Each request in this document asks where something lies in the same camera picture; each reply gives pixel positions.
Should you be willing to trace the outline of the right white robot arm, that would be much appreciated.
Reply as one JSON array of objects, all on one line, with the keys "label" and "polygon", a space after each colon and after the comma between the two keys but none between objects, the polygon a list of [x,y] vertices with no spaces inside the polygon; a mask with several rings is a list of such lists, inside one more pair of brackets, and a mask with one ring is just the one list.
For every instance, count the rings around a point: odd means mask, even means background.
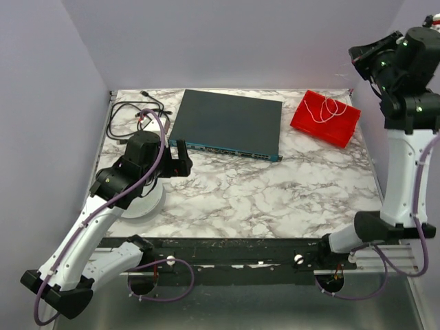
[{"label": "right white robot arm", "polygon": [[439,65],[439,32],[412,27],[349,49],[351,63],[379,97],[388,138],[386,194],[378,211],[359,211],[346,228],[318,244],[325,259],[371,243],[432,239],[426,186],[430,151],[439,140],[439,94],[427,88]]}]

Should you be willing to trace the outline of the white cable spool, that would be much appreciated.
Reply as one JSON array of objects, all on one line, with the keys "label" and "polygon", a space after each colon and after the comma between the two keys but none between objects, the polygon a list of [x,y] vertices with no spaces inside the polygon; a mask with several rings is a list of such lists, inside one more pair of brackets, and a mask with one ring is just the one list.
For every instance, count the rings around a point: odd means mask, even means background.
[{"label": "white cable spool", "polygon": [[159,179],[144,187],[141,197],[134,199],[120,219],[123,221],[149,220],[160,213],[166,201],[166,191]]}]

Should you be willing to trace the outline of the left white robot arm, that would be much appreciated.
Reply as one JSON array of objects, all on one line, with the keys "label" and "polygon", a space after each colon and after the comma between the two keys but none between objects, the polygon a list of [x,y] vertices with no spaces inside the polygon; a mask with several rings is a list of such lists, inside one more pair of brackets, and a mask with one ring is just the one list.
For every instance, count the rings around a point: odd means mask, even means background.
[{"label": "left white robot arm", "polygon": [[125,271],[178,262],[174,256],[159,258],[151,242],[133,235],[110,254],[89,262],[107,230],[135,199],[144,186],[158,178],[187,177],[193,165],[185,142],[177,141],[178,157],[172,158],[163,133],[141,131],[127,142],[124,154],[109,168],[100,170],[85,206],[56,251],[38,269],[29,269],[21,283],[36,294],[34,319],[44,300],[57,315],[73,319],[81,314],[98,288]]}]

